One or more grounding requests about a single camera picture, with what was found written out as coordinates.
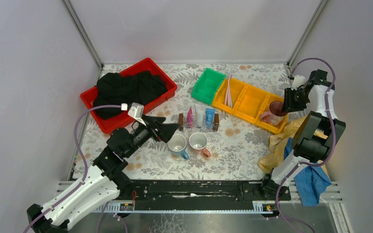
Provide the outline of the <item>pink patterned cup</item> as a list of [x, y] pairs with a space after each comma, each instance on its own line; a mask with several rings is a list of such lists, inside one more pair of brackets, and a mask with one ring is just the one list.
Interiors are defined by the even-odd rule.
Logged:
[[195, 154], [210, 158], [211, 152], [207, 149], [208, 138], [205, 134], [197, 132], [189, 137], [189, 145]]

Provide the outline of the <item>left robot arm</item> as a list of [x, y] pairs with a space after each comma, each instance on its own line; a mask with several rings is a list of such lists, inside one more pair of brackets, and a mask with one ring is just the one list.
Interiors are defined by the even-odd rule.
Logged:
[[126, 128], [112, 131], [107, 145], [83, 176], [43, 205], [27, 209], [29, 225], [35, 233], [67, 233], [86, 215], [108, 201], [124, 200], [131, 194], [132, 181], [123, 173], [126, 158], [149, 139], [169, 142], [178, 123], [165, 123], [165, 117], [143, 115], [131, 132]]

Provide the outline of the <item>blue toothpaste tube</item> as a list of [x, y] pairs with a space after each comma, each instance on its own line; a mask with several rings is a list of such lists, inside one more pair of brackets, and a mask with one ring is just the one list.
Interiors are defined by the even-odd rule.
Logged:
[[213, 120], [215, 117], [215, 109], [212, 108], [206, 108], [205, 109], [205, 125], [207, 128], [212, 128], [213, 127]]

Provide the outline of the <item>white ceramic cup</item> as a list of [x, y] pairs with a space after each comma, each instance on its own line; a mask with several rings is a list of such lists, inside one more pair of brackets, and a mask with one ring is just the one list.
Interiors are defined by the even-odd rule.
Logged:
[[181, 134], [174, 134], [167, 146], [174, 156], [182, 157], [185, 160], [189, 160], [189, 154], [186, 152], [187, 140]]

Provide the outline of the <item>pink toothpaste tube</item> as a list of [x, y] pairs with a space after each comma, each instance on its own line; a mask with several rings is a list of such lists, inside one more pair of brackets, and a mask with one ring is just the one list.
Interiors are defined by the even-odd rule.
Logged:
[[192, 107], [189, 108], [187, 117], [186, 117], [187, 127], [192, 128], [194, 126], [194, 118], [193, 118], [193, 111]]

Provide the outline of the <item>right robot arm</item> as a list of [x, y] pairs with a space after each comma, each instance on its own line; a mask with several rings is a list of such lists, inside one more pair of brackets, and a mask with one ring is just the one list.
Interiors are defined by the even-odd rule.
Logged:
[[345, 131], [345, 122], [338, 119], [333, 105], [335, 85], [327, 80], [327, 72], [317, 69], [309, 78], [296, 77], [285, 89], [282, 111], [311, 111], [295, 133], [291, 153], [271, 172], [259, 187], [260, 196], [271, 200], [287, 190], [288, 183], [305, 167], [329, 160], [335, 145]]

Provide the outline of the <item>white toothpaste tube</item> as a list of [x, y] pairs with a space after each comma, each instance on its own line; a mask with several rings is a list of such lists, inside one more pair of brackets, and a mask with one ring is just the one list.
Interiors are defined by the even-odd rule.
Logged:
[[195, 103], [195, 114], [196, 114], [196, 125], [198, 128], [201, 128], [204, 124], [204, 112], [205, 106], [202, 104]]

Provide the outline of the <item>clear acrylic toiletry tray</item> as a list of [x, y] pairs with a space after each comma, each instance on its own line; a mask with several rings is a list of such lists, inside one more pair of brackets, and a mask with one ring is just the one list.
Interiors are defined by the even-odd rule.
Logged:
[[201, 121], [198, 121], [193, 115], [193, 123], [188, 123], [188, 113], [180, 113], [178, 115], [178, 130], [181, 132], [203, 132], [203, 133], [210, 133], [210, 132], [217, 132], [220, 126], [220, 118], [219, 114], [214, 115], [214, 119], [212, 120], [211, 127], [207, 127], [205, 116], [203, 116]]

